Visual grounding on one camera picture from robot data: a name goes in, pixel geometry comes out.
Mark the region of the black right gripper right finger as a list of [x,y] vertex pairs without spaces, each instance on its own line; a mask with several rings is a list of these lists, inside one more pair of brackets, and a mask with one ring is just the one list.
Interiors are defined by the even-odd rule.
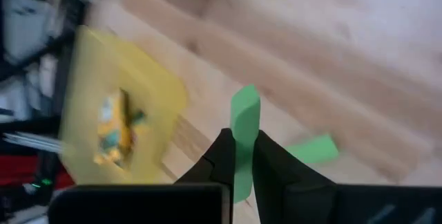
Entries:
[[261,224],[442,224],[442,187],[335,183],[264,131],[253,186]]

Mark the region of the green rectangular eraser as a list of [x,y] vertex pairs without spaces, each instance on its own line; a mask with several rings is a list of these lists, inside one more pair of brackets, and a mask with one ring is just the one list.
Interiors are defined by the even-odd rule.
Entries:
[[253,84],[232,97],[230,130],[236,144],[233,202],[239,203],[251,193],[253,150],[260,130],[260,95]]
[[338,147],[328,134],[315,136],[300,144],[286,146],[285,150],[305,164],[327,162],[339,157]]

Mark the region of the yellow green crayon box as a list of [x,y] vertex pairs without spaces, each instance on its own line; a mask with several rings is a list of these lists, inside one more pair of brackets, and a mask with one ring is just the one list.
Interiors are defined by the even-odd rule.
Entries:
[[97,164],[111,162],[120,168],[128,167],[132,150],[129,118],[129,96],[122,89],[107,95],[99,109],[97,123]]

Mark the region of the translucent yellow plastic bin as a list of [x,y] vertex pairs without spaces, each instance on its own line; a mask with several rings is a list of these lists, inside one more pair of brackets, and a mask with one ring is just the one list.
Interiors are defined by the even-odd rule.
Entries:
[[[118,89],[129,96],[132,150],[126,168],[94,160],[99,109]],[[77,33],[61,115],[61,161],[78,185],[160,183],[162,158],[186,103],[180,79],[133,42],[84,26]]]

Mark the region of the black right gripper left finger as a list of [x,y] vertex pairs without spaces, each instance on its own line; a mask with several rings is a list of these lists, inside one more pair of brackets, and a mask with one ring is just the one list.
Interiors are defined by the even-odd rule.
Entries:
[[222,129],[173,184],[80,185],[58,195],[49,224],[232,224],[236,142]]

